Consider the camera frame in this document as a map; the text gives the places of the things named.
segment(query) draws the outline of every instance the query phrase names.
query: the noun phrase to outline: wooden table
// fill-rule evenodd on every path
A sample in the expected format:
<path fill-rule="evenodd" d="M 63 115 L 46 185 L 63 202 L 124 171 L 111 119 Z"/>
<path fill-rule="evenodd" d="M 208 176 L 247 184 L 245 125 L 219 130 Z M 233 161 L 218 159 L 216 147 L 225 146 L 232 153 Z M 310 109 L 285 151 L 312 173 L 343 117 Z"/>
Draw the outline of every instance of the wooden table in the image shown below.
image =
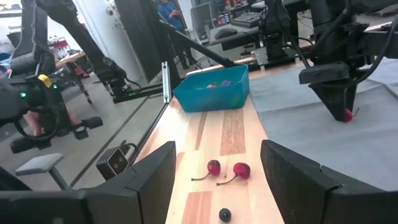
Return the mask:
<path fill-rule="evenodd" d="M 67 63 L 75 62 L 76 60 L 78 60 L 79 58 L 82 58 L 84 56 L 86 56 L 86 53 L 84 53 L 84 52 L 79 52 L 79 53 L 75 53 L 73 55 L 69 55 L 69 56 L 59 60 L 58 62 L 56 62 L 55 66 L 56 66 L 56 68 L 60 68 L 64 65 L 66 65 Z"/>
<path fill-rule="evenodd" d="M 249 76 L 271 75 L 299 65 L 268 69 L 265 74 L 251 72 Z M 260 160 L 263 139 L 267 139 L 267 135 L 250 96 L 244 108 L 239 110 L 189 114 L 184 113 L 178 101 L 173 99 L 136 162 L 165 142 L 176 142 L 176 176 L 166 223 L 221 223 L 218 212 L 222 208 L 231 210 L 231 223 L 283 223 Z M 221 163 L 220 176 L 192 182 L 192 177 L 207 174 L 206 165 L 212 159 Z M 234 176 L 236 162 L 251 166 L 250 178 L 237 178 L 217 187 L 216 182 Z"/>

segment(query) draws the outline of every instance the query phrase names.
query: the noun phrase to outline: person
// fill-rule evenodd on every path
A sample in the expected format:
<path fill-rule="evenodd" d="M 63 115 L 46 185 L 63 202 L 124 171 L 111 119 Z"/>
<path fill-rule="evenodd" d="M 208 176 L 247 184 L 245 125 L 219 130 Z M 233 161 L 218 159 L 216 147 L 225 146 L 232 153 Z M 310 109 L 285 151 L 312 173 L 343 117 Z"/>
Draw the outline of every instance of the person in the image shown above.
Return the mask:
<path fill-rule="evenodd" d="M 159 4 L 157 6 L 157 11 L 166 20 L 169 24 L 174 26 L 178 31 L 185 33 L 184 26 L 180 20 L 181 10 L 177 9 L 172 2 L 168 2 L 168 0 L 159 0 Z M 181 43 L 173 42 L 174 51 L 177 54 L 178 59 L 180 59 L 181 65 L 183 69 L 189 69 L 187 65 L 187 60 L 184 56 L 184 51 L 187 54 L 189 64 L 193 65 L 196 61 L 192 57 L 190 47 L 186 47 Z"/>
<path fill-rule="evenodd" d="M 71 112 L 68 110 L 69 119 L 72 125 L 78 125 L 81 123 L 80 119 L 77 119 Z M 42 127 L 39 123 L 40 115 L 33 111 L 28 111 L 24 114 L 24 119 L 28 125 L 28 127 L 32 130 L 34 136 L 43 135 Z"/>

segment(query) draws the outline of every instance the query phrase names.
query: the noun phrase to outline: blueberry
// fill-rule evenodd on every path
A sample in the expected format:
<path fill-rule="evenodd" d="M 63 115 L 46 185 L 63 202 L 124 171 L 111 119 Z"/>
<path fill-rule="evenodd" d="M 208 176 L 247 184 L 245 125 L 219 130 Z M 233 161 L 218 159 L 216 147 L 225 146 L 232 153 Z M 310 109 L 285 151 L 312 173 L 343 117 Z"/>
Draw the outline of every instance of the blueberry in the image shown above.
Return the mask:
<path fill-rule="evenodd" d="M 219 214 L 218 214 L 218 217 L 223 222 L 231 221 L 231 216 L 232 216 L 231 211 L 229 211 L 227 208 L 221 209 Z"/>

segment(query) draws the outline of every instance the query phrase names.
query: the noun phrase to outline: lab floor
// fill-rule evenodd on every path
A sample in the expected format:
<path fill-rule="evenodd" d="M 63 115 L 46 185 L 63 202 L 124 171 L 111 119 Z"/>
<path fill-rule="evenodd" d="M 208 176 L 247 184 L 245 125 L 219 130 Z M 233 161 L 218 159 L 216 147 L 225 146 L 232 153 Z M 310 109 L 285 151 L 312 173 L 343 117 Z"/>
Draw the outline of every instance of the lab floor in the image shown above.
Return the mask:
<path fill-rule="evenodd" d="M 391 17 L 361 16 L 361 22 L 369 22 L 376 25 L 392 20 Z M 302 17 L 299 23 L 301 37 L 312 34 L 310 19 Z M 177 68 L 181 76 L 194 70 L 183 70 L 180 64 Z M 104 182 L 101 174 L 97 171 L 95 164 L 104 149 L 118 146 L 123 140 L 138 143 L 158 115 L 163 99 L 161 96 L 150 96 L 120 104 L 113 104 L 108 92 L 101 84 L 92 84 L 96 77 L 85 80 L 86 88 L 91 95 L 92 105 L 86 102 L 84 95 L 71 90 L 65 94 L 67 106 L 79 118 L 100 116 L 104 125 L 100 128 L 89 130 L 89 138 L 78 141 L 72 134 L 63 138 L 52 140 L 52 147 L 38 150 L 31 149 L 20 154 L 13 154 L 10 150 L 10 142 L 19 134 L 7 131 L 7 127 L 0 129 L 0 166 L 12 174 L 25 162 L 35 156 L 41 156 L 59 152 L 65 156 L 57 168 L 66 181 L 72 183 L 74 189 L 94 187 Z M 59 187 L 48 174 L 37 174 L 19 177 L 34 190 L 59 190 Z"/>

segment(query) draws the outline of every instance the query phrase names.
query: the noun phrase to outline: white wall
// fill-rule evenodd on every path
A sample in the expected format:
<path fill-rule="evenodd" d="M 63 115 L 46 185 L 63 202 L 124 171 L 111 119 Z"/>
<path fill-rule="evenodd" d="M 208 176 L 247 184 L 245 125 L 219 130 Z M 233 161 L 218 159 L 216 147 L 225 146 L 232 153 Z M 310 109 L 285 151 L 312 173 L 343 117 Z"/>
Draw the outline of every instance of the white wall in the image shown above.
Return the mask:
<path fill-rule="evenodd" d="M 177 0 L 180 5 L 182 15 L 184 16 L 185 23 L 187 24 L 187 28 L 192 30 L 192 16 L 191 9 L 192 3 L 190 0 Z"/>
<path fill-rule="evenodd" d="M 57 37 L 64 37 L 71 49 L 81 50 L 75 39 L 69 34 L 64 26 L 49 18 L 47 21 L 47 27 L 48 38 L 54 37 L 55 35 Z M 0 51 L 7 52 L 9 49 L 13 48 L 7 34 L 18 31 L 21 31 L 21 17 L 0 19 Z"/>

